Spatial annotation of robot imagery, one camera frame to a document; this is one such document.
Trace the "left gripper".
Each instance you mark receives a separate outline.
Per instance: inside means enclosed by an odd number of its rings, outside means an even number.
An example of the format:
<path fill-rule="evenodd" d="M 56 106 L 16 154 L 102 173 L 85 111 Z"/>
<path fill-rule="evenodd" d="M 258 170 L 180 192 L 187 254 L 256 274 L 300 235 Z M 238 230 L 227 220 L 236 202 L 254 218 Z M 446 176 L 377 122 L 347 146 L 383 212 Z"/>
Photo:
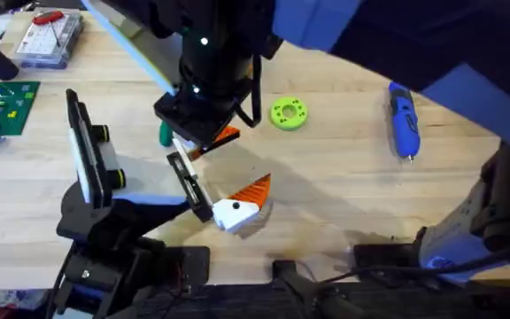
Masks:
<path fill-rule="evenodd" d="M 104 179 L 107 199 L 125 199 L 144 206 L 184 204 L 199 220 L 207 222 L 213 218 L 226 232 L 235 232 L 251 222 L 268 200 L 271 174 L 213 204 L 188 157 L 197 156 L 198 147 L 179 136 L 172 139 L 173 146 L 168 149 L 166 159 L 147 161 L 117 155 L 105 125 L 94 125 L 90 134 L 97 147 L 94 159 L 104 164 L 100 176 Z"/>

